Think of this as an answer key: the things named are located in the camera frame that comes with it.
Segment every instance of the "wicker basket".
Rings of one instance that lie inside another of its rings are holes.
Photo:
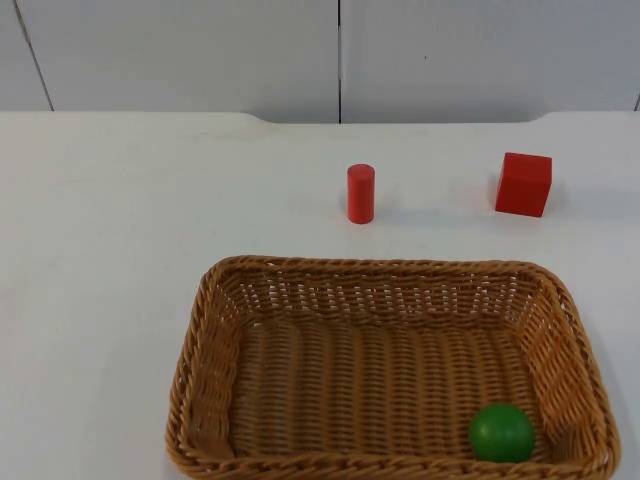
[[[473,459],[478,409],[529,462]],[[236,257],[202,279],[166,442],[202,479],[610,478],[620,445],[563,284],[521,262]]]

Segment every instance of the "wooden toy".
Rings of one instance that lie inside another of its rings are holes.
[[[506,153],[496,211],[541,217],[551,189],[551,158]]]

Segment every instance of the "green ball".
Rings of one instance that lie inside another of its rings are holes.
[[[536,444],[536,432],[518,407],[496,403],[475,414],[469,429],[471,449],[478,460],[526,462]]]

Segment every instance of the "white wall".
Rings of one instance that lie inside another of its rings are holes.
[[[338,0],[23,0],[56,110],[338,118]]]
[[[48,110],[11,0],[0,0],[0,110]]]
[[[632,110],[639,0],[342,0],[346,122]]]

